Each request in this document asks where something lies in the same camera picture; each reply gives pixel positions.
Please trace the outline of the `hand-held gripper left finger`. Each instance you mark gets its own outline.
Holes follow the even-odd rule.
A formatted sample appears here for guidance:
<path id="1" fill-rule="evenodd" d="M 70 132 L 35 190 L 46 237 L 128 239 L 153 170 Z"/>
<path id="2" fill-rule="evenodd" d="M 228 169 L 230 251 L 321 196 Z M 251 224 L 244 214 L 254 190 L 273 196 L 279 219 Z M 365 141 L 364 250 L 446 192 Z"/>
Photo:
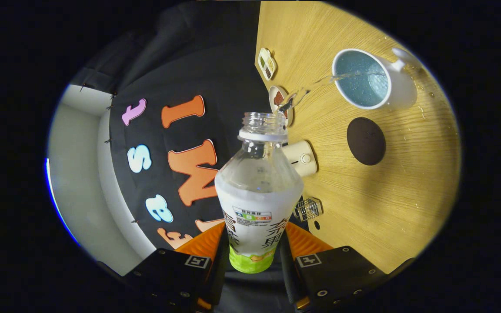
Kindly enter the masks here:
<path id="1" fill-rule="evenodd" d="M 154 251 L 123 276 L 123 283 L 163 313 L 212 313 L 228 265 L 228 232 L 221 222 L 176 250 Z"/>

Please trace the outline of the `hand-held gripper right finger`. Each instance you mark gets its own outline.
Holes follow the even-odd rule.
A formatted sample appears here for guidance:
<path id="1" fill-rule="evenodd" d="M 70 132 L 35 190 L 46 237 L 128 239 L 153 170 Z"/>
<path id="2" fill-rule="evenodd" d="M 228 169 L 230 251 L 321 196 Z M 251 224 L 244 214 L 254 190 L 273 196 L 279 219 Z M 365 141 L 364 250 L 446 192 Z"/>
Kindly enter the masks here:
<path id="1" fill-rule="evenodd" d="M 287 297 L 297 313 L 328 313 L 387 279 L 354 248 L 333 248 L 290 222 L 277 249 Z"/>

